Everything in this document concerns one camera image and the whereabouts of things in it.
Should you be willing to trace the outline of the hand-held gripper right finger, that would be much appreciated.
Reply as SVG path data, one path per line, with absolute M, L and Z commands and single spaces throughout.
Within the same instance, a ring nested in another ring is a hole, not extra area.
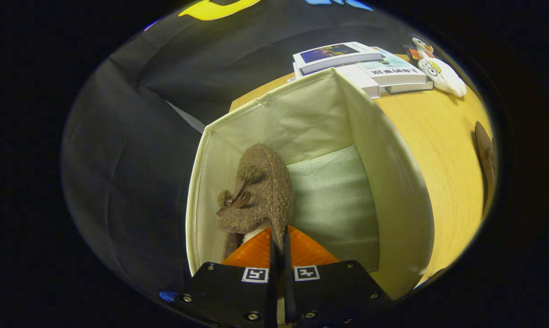
M 356 260 L 324 265 L 295 265 L 300 231 L 285 233 L 284 318 L 294 328 L 364 328 L 393 305 L 372 276 Z

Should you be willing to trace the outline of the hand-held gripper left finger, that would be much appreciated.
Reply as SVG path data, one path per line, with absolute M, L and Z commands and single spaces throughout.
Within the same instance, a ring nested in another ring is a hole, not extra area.
M 209 328 L 277 326 L 277 252 L 266 229 L 244 243 L 234 266 L 206 262 L 188 285 L 176 292 L 172 308 Z

